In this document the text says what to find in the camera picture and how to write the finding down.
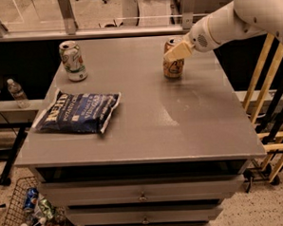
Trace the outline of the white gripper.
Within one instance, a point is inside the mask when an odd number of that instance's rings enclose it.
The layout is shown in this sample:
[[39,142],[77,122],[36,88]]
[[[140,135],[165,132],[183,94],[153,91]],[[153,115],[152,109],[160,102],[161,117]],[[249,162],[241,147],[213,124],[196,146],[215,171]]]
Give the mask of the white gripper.
[[186,59],[194,50],[206,52],[220,47],[220,43],[214,39],[209,27],[211,18],[211,15],[207,15],[192,25],[190,31],[183,36],[183,41],[164,53],[164,60],[172,62]]

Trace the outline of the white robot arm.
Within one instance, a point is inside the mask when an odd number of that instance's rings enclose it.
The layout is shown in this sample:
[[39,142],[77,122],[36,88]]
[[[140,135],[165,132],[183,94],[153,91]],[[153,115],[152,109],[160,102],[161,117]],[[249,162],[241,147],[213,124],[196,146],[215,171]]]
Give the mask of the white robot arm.
[[283,0],[233,0],[192,25],[164,59],[186,59],[194,50],[210,51],[262,33],[270,33],[283,45]]

